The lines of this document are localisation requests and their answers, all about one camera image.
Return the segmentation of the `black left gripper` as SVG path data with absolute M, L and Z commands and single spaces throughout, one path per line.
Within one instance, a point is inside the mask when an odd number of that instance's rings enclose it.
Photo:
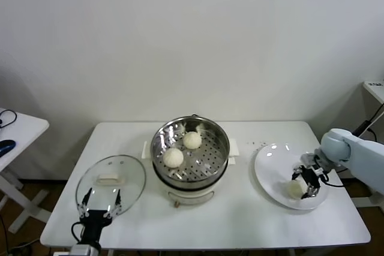
M 77 204 L 77 210 L 80 223 L 83 225 L 83 234 L 81 240 L 99 240 L 104 227 L 112 223 L 112 218 L 117 217 L 122 210 L 121 190 L 118 189 L 115 204 L 112 208 L 106 210 L 89 210 L 87 213 L 87 205 L 92 194 L 92 188 L 83 196 L 82 201 Z

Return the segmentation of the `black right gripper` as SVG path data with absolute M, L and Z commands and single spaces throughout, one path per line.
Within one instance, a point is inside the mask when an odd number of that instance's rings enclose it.
M 312 168 L 306 168 L 304 165 L 296 166 L 293 169 L 292 180 L 300 175 L 308 185 L 307 191 L 301 196 L 301 200 L 316 197 L 320 190 L 319 177 Z

